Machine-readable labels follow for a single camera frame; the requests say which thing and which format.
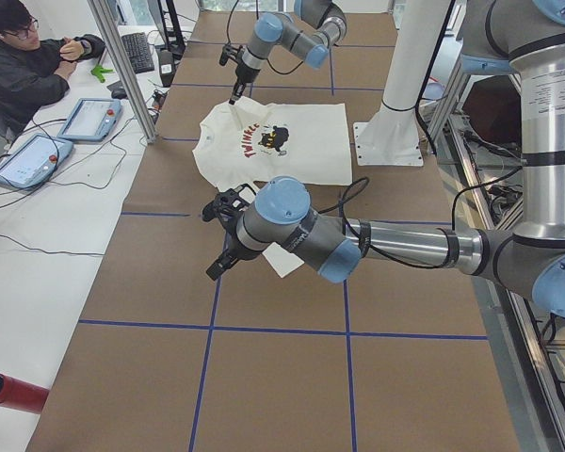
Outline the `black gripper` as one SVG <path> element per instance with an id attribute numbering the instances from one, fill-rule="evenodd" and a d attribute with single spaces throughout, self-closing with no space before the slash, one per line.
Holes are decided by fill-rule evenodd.
<path id="1" fill-rule="evenodd" d="M 225 248 L 219 258 L 206 269 L 206 274 L 212 281 L 217 281 L 239 261 L 253 260 L 261 253 L 261 250 L 247 248 L 235 235 L 226 234 Z"/>
<path id="2" fill-rule="evenodd" d="M 234 83 L 233 95 L 229 99 L 229 104 L 234 105 L 244 93 L 247 82 L 238 78 Z"/>

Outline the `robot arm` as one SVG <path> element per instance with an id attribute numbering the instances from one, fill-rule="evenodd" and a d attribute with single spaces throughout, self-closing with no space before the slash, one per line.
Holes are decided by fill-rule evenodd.
<path id="1" fill-rule="evenodd" d="M 280 45 L 308 66 L 322 66 L 331 48 L 347 34 L 345 13 L 332 1 L 297 1 L 294 13 L 315 32 L 307 34 L 299 29 L 285 13 L 266 12 L 255 22 L 246 45 L 233 46 L 229 41 L 222 47 L 219 64 L 236 64 L 236 81 L 229 100 L 235 104 L 247 85 L 253 83 L 272 50 Z"/>
<path id="2" fill-rule="evenodd" d="M 280 245 L 339 283 L 362 258 L 454 267 L 565 317 L 565 1 L 475 1 L 462 25 L 462 68 L 521 78 L 523 217 L 509 231 L 421 230 L 316 211 L 305 185 L 279 176 L 254 201 L 220 192 L 202 211 L 230 245 L 208 268 L 220 277 Z"/>

